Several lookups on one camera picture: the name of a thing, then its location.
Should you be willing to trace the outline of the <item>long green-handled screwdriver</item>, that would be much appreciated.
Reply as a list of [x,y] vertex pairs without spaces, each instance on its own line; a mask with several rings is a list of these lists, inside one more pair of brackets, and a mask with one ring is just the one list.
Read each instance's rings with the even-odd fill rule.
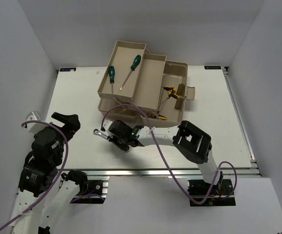
[[133,63],[132,65],[130,66],[130,71],[128,73],[128,75],[126,76],[124,82],[122,83],[121,87],[120,87],[120,91],[123,89],[124,85],[126,84],[127,80],[129,79],[131,73],[133,71],[135,71],[135,69],[138,67],[138,65],[140,64],[141,62],[141,55],[137,55],[134,60],[133,60]]

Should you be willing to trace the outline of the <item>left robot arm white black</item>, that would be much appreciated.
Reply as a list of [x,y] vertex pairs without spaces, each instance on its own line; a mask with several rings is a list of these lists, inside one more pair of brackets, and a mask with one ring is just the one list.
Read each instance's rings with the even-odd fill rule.
[[58,170],[66,163],[68,141],[81,128],[78,115],[54,112],[51,117],[63,125],[43,122],[35,112],[26,119],[32,124],[28,130],[34,133],[34,140],[20,175],[20,217],[15,220],[15,234],[52,234],[73,197],[88,189],[86,173]]

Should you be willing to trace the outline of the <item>beige plastic toolbox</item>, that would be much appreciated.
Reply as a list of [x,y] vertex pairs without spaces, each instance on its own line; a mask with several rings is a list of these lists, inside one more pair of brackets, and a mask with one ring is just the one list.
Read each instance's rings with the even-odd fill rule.
[[[120,91],[130,71],[134,58],[141,55],[141,62]],[[114,93],[108,67],[115,67]],[[165,55],[151,54],[145,43],[118,40],[115,43],[107,69],[98,88],[98,110],[111,120],[137,124],[152,124],[154,127],[173,127],[183,120],[185,103],[194,100],[195,88],[187,85],[188,65],[168,61]],[[177,88],[178,99],[170,98],[158,108],[168,93],[164,86]],[[152,112],[160,111],[167,120],[154,119]]]

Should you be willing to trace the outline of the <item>yellow T-handle hex key long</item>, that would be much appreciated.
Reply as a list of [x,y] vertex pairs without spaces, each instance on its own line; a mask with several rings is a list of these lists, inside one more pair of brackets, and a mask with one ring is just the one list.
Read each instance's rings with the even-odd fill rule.
[[154,119],[167,120],[165,116],[160,115],[160,111],[152,112],[150,116]]

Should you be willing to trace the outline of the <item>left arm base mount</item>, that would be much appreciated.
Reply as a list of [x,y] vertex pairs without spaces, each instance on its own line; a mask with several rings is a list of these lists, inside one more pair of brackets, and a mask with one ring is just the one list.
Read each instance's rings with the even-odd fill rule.
[[103,204],[106,200],[107,181],[89,179],[63,180],[56,197],[70,204]]

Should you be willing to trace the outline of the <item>silver ratchet wrench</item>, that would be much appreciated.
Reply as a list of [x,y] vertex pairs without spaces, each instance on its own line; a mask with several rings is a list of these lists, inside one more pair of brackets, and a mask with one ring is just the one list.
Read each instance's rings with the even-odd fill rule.
[[99,130],[99,129],[94,129],[93,130],[93,134],[94,135],[97,135],[97,136],[100,136],[100,137],[102,137],[102,138],[104,138],[104,139],[108,139],[108,135],[106,135],[106,134],[104,134],[101,130]]

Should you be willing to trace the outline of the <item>yellow T-handle hex key short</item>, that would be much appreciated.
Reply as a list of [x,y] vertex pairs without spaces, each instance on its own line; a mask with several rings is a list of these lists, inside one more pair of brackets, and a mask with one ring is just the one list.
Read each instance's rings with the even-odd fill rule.
[[176,91],[177,88],[175,88],[175,87],[170,87],[170,86],[164,86],[163,89],[166,90],[166,91],[168,91],[168,92],[173,93],[173,92]]

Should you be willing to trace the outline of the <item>short green-handled screwdriver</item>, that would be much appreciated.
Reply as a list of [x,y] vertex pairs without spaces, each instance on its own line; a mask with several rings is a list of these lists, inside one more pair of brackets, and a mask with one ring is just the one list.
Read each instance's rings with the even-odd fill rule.
[[109,66],[108,67],[108,75],[111,83],[111,93],[114,93],[114,82],[115,82],[115,67],[114,66]]

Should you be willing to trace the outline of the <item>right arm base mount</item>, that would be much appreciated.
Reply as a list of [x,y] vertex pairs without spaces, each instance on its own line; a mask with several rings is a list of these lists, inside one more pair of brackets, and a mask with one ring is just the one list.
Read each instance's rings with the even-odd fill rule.
[[[209,189],[209,184],[201,180],[188,180],[188,193],[196,201],[202,201]],[[236,206],[234,193],[225,198],[232,192],[233,184],[231,179],[223,179],[220,187],[214,185],[207,198],[207,200],[201,204],[195,204],[190,202],[190,207],[221,207],[221,206]]]

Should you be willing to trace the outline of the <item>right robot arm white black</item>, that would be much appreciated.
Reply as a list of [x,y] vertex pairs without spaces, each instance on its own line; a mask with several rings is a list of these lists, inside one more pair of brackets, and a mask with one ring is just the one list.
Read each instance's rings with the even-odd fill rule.
[[143,125],[132,128],[121,120],[106,120],[103,128],[108,133],[107,140],[125,152],[156,143],[176,147],[187,160],[197,164],[210,194],[222,190],[222,172],[212,155],[211,137],[191,122],[183,120],[178,126],[150,129]]

